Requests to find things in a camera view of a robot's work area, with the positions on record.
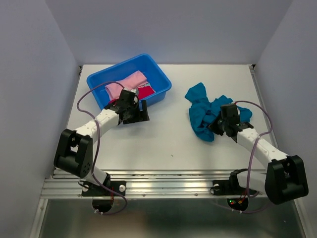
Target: crumpled teal towel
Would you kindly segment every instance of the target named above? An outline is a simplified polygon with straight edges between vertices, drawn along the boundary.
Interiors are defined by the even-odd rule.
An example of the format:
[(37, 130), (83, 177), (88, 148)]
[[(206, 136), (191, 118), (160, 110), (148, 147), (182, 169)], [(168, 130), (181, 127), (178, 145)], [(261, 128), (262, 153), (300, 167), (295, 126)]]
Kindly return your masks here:
[[(195, 134), (204, 141), (212, 142), (214, 134), (207, 126), (212, 123), (220, 113), (220, 106), (233, 102), (231, 98), (222, 95), (213, 102), (209, 102), (203, 83), (190, 88), (185, 98), (192, 103), (189, 109), (190, 124)], [(240, 110), (240, 121), (249, 122), (252, 112), (247, 108), (238, 107)]]

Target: teal cloth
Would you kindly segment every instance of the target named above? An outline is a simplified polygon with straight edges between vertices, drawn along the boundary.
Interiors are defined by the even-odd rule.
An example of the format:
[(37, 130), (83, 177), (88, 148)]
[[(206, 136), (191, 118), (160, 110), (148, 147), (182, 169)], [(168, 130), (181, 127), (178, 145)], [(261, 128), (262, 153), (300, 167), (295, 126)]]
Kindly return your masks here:
[[(203, 83), (190, 88), (185, 98), (192, 103), (189, 109), (189, 119), (195, 134), (204, 141), (213, 141), (214, 134), (207, 126), (219, 115), (220, 106), (232, 103), (233, 100), (222, 95), (210, 103)], [(238, 109), (240, 110), (240, 121), (249, 122), (252, 112), (247, 108), (238, 107)]]

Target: red fabric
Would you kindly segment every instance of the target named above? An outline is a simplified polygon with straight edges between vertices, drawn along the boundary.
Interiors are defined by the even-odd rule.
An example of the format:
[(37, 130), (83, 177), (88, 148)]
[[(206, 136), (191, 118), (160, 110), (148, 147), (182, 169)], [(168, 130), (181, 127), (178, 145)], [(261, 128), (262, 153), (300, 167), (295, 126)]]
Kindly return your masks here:
[(151, 88), (151, 86), (146, 86), (146, 87), (140, 87), (138, 88), (139, 90), (139, 100), (146, 98), (149, 95), (154, 94), (154, 90)]

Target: robotic arm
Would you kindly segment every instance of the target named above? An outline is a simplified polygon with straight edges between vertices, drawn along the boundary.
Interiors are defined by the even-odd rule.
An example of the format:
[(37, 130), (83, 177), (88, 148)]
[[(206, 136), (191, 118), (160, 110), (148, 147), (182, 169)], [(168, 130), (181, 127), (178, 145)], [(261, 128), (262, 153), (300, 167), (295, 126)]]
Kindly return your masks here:
[[(98, 185), (92, 177), (93, 145), (98, 139), (97, 126), (100, 126), (100, 137), (120, 123), (129, 124), (149, 120), (146, 101), (142, 101), (142, 111), (136, 90), (122, 90), (114, 103), (108, 104), (96, 119), (75, 130), (65, 129), (58, 142), (54, 166), (69, 172), (81, 179)], [(94, 168), (94, 175), (104, 186), (110, 187), (110, 175)]]
[[(240, 122), (235, 104), (221, 106), (221, 113), (209, 125), (218, 135), (226, 133), (236, 143), (252, 151), (259, 134), (248, 122)], [(260, 138), (254, 156), (266, 169), (266, 174), (251, 172), (249, 188), (266, 194), (274, 204), (280, 204), (308, 194), (308, 185), (303, 160), (278, 150)], [(214, 195), (238, 195), (246, 188), (247, 169), (235, 170), (229, 180), (214, 180)]]

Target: gray floor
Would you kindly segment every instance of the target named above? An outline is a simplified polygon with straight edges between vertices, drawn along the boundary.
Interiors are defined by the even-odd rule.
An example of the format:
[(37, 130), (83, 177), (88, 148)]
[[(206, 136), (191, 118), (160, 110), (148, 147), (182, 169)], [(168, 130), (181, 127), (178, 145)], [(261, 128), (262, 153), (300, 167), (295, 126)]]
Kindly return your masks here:
[[(129, 201), (114, 216), (94, 214), (90, 200), (51, 200), (41, 238), (301, 238), (305, 237), (295, 205), (288, 202), (247, 215), (212, 204), (210, 199)], [(248, 210), (266, 200), (251, 201)]]

